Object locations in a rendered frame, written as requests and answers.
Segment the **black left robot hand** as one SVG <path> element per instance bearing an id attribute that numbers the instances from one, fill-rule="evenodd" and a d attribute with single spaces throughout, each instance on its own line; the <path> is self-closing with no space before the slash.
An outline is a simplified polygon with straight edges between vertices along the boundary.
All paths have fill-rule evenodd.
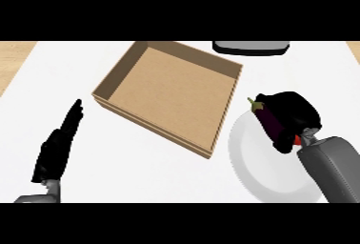
<path id="1" fill-rule="evenodd" d="M 31 179 L 33 183 L 61 179 L 67 169 L 71 147 L 82 118 L 82 100 L 77 99 L 68 111 L 61 128 L 54 130 L 42 145 L 42 152 L 37 158 Z"/>

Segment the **purple eggplant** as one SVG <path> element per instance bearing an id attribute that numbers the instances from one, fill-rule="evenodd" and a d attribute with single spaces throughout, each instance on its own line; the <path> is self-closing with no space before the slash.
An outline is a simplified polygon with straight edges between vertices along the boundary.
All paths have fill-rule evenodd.
<path id="1" fill-rule="evenodd" d="M 262 124 L 265 132 L 272 141 L 278 143 L 281 139 L 281 134 L 285 131 L 285 127 L 271 109 L 268 108 L 266 104 L 263 102 L 256 102 L 253 98 L 248 98 L 248 101 L 251 102 L 251 110 Z"/>

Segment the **brown cardboard box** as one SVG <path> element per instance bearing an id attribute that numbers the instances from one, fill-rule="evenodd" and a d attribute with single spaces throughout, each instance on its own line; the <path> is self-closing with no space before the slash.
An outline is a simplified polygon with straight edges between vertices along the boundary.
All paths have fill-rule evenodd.
<path id="1" fill-rule="evenodd" d="M 192 152 L 213 155 L 242 65 L 175 41 L 136 41 L 93 97 Z"/>

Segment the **grey and black appliance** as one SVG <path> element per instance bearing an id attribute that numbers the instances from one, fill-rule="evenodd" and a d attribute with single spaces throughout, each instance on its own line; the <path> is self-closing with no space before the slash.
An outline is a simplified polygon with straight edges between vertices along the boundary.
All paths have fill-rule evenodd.
<path id="1" fill-rule="evenodd" d="M 219 53 L 248 56 L 284 55 L 288 41 L 214 41 L 213 49 Z"/>

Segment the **white plate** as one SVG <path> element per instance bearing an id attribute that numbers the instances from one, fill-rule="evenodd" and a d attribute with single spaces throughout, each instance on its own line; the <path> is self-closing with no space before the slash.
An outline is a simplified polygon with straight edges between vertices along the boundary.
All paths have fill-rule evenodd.
<path id="1" fill-rule="evenodd" d="M 273 148 L 253 112 L 234 124 L 228 152 L 238 179 L 257 200 L 266 203 L 325 203 L 325 196 L 297 157 Z"/>

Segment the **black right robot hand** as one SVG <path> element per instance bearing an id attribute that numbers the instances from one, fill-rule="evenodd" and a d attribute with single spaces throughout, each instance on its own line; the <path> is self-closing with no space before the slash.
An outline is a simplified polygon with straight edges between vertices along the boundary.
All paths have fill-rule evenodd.
<path id="1" fill-rule="evenodd" d="M 285 127 L 279 142 L 273 147 L 281 153 L 291 153 L 293 146 L 310 146 L 322 129 L 321 117 L 315 106 L 296 91 L 273 95 L 260 93 L 256 102 L 263 102 Z"/>

